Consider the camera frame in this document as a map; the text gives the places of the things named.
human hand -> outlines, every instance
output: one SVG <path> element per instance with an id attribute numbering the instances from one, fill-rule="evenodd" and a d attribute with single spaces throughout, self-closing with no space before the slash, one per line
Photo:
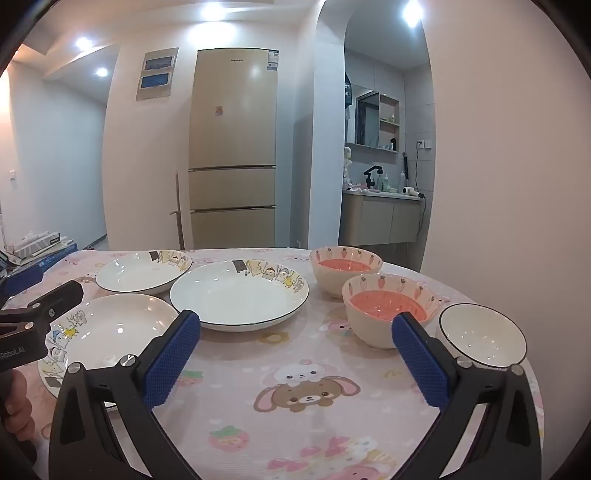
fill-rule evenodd
<path id="1" fill-rule="evenodd" d="M 5 407 L 10 415 L 4 421 L 6 430 L 15 434 L 21 442 L 33 438 L 35 433 L 35 421 L 31 418 L 33 406 L 27 398 L 27 379 L 19 370 L 12 371 L 12 385 Z"/>

bottle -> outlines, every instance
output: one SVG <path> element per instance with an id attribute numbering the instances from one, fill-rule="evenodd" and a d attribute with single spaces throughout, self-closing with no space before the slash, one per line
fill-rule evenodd
<path id="1" fill-rule="evenodd" d="M 378 169 L 378 176 L 376 177 L 376 180 L 375 180 L 375 189 L 378 192 L 382 191 L 382 183 L 383 182 L 384 182 L 384 171 L 381 168 L 379 168 Z"/>
<path id="2" fill-rule="evenodd" d="M 400 193 L 403 192 L 404 187 L 406 186 L 406 176 L 404 176 L 404 172 L 400 172 L 400 183 L 398 184 L 398 191 Z"/>

blue gripper pad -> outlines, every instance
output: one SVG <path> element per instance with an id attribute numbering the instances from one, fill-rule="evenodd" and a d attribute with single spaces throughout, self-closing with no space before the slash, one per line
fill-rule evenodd
<path id="1" fill-rule="evenodd" d="M 199 341 L 200 330 L 199 317 L 191 312 L 146 370 L 142 400 L 149 410 L 166 402 Z"/>
<path id="2" fill-rule="evenodd" d="M 401 314 L 396 315 L 392 322 L 392 341 L 400 351 L 427 404 L 445 408 L 449 402 L 447 375 L 429 351 L 427 344 L 413 331 Z"/>
<path id="3" fill-rule="evenodd" d="M 12 297 L 31 288 L 33 285 L 37 285 L 41 280 L 43 280 L 43 270 L 39 265 L 33 265 L 8 277 L 4 284 L 4 293 Z"/>

white bowl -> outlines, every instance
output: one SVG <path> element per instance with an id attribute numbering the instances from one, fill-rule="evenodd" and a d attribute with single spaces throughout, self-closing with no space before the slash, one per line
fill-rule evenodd
<path id="1" fill-rule="evenodd" d="M 369 346 L 381 349 L 396 348 L 392 320 L 398 313 L 410 312 L 426 327 L 443 298 L 422 283 L 398 275 L 359 275 L 343 285 L 351 329 Z"/>
<path id="2" fill-rule="evenodd" d="M 178 250 L 136 252 L 103 266 L 96 284 L 116 293 L 155 295 L 168 290 L 192 262 L 190 256 Z"/>
<path id="3" fill-rule="evenodd" d="M 310 253 L 310 261 L 320 288 L 338 299 L 343 298 L 343 285 L 348 279 L 361 273 L 377 273 L 384 264 L 376 254 L 354 247 L 317 248 Z"/>
<path id="4" fill-rule="evenodd" d="M 454 357 L 466 356 L 480 367 L 508 368 L 527 353 L 525 336 L 511 319 L 473 303 L 443 310 L 435 336 Z"/>
<path id="5" fill-rule="evenodd" d="M 196 268 L 177 280 L 170 301 L 222 332 L 250 332 L 287 320 L 307 300 L 298 272 L 263 260 L 232 260 Z"/>
<path id="6" fill-rule="evenodd" d="M 49 353 L 37 364 L 41 380 L 57 397 L 72 362 L 86 369 L 112 367 L 128 353 L 139 355 L 177 315 L 164 300 L 137 293 L 85 302 L 51 324 Z"/>

refrigerator drawer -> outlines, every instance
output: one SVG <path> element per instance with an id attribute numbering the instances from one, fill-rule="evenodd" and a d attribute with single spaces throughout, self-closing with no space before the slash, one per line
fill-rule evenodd
<path id="1" fill-rule="evenodd" d="M 275 246 L 274 208 L 192 212 L 191 224 L 197 249 Z"/>
<path id="2" fill-rule="evenodd" d="M 274 168 L 189 172 L 191 210 L 275 205 Z"/>

